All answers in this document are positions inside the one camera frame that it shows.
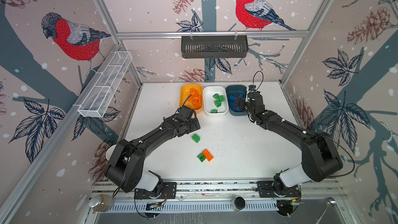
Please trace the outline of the blue square lego brick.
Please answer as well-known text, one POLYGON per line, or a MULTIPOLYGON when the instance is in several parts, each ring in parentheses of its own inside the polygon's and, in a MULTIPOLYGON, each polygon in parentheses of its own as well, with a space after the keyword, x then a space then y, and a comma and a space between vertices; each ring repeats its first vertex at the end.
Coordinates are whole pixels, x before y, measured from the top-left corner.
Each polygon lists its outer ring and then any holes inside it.
POLYGON ((235 99, 236 99, 236 97, 234 97, 234 96, 230 96, 229 97, 229 102, 232 102, 232 103, 234 103, 235 102, 235 99))

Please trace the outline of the orange lego brick studs up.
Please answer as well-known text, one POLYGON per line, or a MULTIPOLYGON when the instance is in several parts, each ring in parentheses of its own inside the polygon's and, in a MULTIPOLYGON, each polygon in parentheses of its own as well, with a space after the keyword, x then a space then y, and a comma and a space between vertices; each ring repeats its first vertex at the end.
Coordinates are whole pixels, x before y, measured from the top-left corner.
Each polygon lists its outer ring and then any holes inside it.
POLYGON ((198 110, 202 107, 202 98, 199 95, 194 95, 192 97, 192 105, 194 106, 195 110, 198 110))

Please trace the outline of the green lego brick bottom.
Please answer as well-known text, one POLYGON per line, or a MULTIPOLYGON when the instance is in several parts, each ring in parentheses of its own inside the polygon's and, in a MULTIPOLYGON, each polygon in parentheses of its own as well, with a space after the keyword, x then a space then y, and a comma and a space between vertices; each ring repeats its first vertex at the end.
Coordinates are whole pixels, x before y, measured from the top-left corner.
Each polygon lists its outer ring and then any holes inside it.
POLYGON ((205 155, 204 155, 203 153, 199 153, 198 156, 197 156, 197 158, 198 158, 201 162, 203 162, 203 161, 206 160, 206 157, 205 157, 205 155))

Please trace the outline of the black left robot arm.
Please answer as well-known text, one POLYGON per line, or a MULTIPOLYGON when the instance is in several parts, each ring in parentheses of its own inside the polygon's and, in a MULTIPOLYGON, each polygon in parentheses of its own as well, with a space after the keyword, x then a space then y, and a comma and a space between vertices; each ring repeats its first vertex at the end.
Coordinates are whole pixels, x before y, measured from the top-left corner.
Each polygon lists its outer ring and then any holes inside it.
POLYGON ((179 138, 199 130, 200 123, 195 110, 182 106, 154 130, 132 141, 121 140, 114 145, 112 154, 104 169, 104 175, 126 193, 138 188, 143 178, 156 182, 144 184, 142 189, 153 191, 161 178, 151 172, 144 172, 145 159, 159 146, 173 138, 179 138))

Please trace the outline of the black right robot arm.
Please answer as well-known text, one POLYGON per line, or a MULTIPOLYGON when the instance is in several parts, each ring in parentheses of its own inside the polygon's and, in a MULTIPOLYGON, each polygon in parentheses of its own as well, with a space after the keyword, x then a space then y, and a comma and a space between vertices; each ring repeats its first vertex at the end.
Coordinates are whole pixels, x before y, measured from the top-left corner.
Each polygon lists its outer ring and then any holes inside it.
POLYGON ((247 99, 235 97, 234 108, 246 112, 252 123, 285 138, 302 152, 302 161, 298 166, 274 176, 273 191, 277 196, 287 195, 302 183, 323 181, 343 168, 334 141, 328 134, 301 128, 276 112, 267 110, 259 91, 249 92, 247 99))

